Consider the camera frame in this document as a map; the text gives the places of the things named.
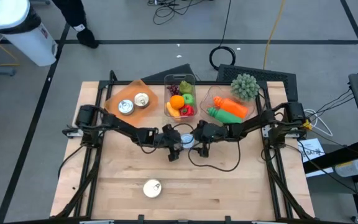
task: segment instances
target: red bell pepper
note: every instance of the red bell pepper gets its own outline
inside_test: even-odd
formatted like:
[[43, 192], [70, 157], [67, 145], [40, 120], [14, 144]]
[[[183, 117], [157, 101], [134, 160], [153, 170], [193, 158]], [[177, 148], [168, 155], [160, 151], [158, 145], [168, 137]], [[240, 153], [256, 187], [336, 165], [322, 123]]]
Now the red bell pepper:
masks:
[[194, 109], [190, 105], [184, 105], [182, 108], [180, 108], [180, 115], [182, 116], [194, 115]]

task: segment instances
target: gray floor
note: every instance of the gray floor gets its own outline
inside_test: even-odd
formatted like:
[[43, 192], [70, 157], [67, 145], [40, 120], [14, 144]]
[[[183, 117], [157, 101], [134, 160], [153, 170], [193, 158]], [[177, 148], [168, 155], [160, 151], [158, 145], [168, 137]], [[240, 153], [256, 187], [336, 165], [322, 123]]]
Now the gray floor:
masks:
[[[169, 23], [156, 26], [152, 23], [155, 8], [147, 7], [146, 0], [83, 2], [89, 25], [101, 40], [220, 39], [228, 5], [228, 1], [206, 1], [190, 8], [185, 16], [175, 16]], [[347, 3], [358, 24], [358, 1]], [[226, 39], [267, 39], [279, 6], [280, 1], [233, 0]], [[51, 35], [59, 39], [65, 26], [59, 10], [43, 4], [34, 4], [34, 8]], [[67, 39], [75, 38], [70, 29]], [[339, 0], [287, 0], [274, 39], [357, 37]], [[4, 46], [19, 57], [21, 66], [14, 77], [0, 76], [0, 206], [49, 71], [49, 67], [34, 65], [13, 46]], [[81, 82], [107, 79], [111, 69], [119, 80], [133, 80], [184, 63], [189, 63], [202, 80], [215, 80], [217, 73], [208, 62], [209, 52], [215, 46], [105, 44], [92, 50], [65, 44], [6, 221], [48, 217], [57, 169], [67, 143], [61, 130], [73, 117]], [[228, 46], [236, 51], [236, 65], [262, 68], [265, 45]], [[230, 63], [230, 58], [225, 52], [217, 52], [214, 61]], [[0, 63], [11, 62], [0, 50]], [[358, 44], [273, 44], [266, 69], [297, 74], [300, 102], [305, 108], [318, 109], [347, 90], [347, 75], [358, 72]], [[358, 141], [358, 112], [353, 101], [325, 113], [323, 119], [334, 133], [333, 140], [343, 144]], [[315, 187], [334, 186], [326, 180], [314, 178], [309, 183], [317, 217], [349, 222], [349, 217], [356, 214], [351, 195]]]

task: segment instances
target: orange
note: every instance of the orange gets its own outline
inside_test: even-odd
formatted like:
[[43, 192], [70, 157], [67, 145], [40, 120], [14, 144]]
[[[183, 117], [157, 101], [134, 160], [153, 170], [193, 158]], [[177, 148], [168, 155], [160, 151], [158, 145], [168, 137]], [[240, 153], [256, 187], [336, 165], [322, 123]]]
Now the orange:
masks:
[[173, 109], [179, 110], [185, 105], [185, 99], [180, 95], [174, 95], [171, 97], [170, 103]]

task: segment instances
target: wooden tabletop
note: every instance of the wooden tabletop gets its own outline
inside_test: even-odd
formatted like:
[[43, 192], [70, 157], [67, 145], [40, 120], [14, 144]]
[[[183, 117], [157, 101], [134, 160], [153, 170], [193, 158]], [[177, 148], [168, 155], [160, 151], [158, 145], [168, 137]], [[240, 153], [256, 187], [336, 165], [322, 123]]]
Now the wooden tabletop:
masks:
[[[98, 82], [83, 82], [75, 113], [80, 105], [94, 104], [97, 87]], [[137, 127], [161, 128], [167, 123], [176, 123], [163, 112], [164, 86], [149, 87], [159, 97], [158, 107]], [[196, 87], [198, 104], [209, 87]], [[125, 86], [114, 85], [112, 95], [123, 88]], [[282, 82], [268, 82], [268, 92], [272, 107], [287, 101]], [[199, 111], [189, 124], [195, 127], [200, 119]], [[186, 126], [178, 130], [181, 133], [191, 131]], [[65, 157], [78, 148], [80, 141], [81, 138], [68, 140]], [[287, 144], [297, 147], [294, 139], [287, 139]], [[168, 161], [168, 149], [144, 154], [129, 138], [108, 131], [103, 142], [92, 219], [136, 220], [143, 214], [147, 220], [223, 220], [226, 215], [232, 220], [274, 220], [266, 165], [260, 158], [263, 149], [260, 130], [249, 133], [240, 145], [239, 167], [232, 172], [221, 172], [193, 166], [187, 152], [181, 153], [179, 160], [174, 162]], [[281, 149], [281, 153], [289, 191], [305, 211], [314, 216], [299, 152], [287, 147]], [[84, 157], [85, 149], [63, 167], [51, 215], [60, 212], [78, 189]], [[191, 152], [191, 158], [197, 164], [230, 169], [238, 159], [237, 143], [214, 143], [209, 158], [200, 158], [196, 152]], [[162, 183], [162, 192], [157, 198], [147, 198], [143, 193], [143, 185], [148, 179], [158, 179]], [[280, 191], [278, 196], [281, 214], [285, 217]], [[88, 191], [84, 194], [82, 215], [87, 200]]]

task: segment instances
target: green bottle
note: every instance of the green bottle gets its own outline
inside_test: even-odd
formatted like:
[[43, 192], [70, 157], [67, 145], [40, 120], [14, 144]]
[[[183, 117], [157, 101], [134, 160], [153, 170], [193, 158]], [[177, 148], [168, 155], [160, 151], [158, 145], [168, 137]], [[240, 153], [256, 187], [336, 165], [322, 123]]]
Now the green bottle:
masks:
[[242, 123], [241, 118], [222, 109], [208, 108], [207, 112], [210, 116], [224, 124]]

